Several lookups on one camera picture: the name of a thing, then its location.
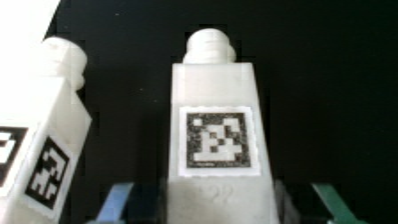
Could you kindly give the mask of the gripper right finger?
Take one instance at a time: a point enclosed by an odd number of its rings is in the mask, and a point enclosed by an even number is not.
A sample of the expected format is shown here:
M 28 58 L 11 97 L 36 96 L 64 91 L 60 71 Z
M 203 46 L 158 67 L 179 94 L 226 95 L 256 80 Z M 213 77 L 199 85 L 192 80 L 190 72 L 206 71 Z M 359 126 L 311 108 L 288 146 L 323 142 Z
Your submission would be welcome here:
M 362 220 L 354 215 L 334 186 L 327 183 L 313 183 L 311 186 L 332 215 L 327 224 L 362 224 Z

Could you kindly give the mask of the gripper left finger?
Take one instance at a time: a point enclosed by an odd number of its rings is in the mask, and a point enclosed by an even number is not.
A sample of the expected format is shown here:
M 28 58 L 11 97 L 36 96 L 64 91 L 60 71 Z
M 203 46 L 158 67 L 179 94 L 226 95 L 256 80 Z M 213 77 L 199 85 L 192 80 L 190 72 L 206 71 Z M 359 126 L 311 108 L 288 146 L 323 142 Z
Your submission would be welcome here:
M 131 182 L 112 185 L 96 219 L 91 220 L 87 224 L 126 224 L 123 213 L 133 186 L 135 184 Z

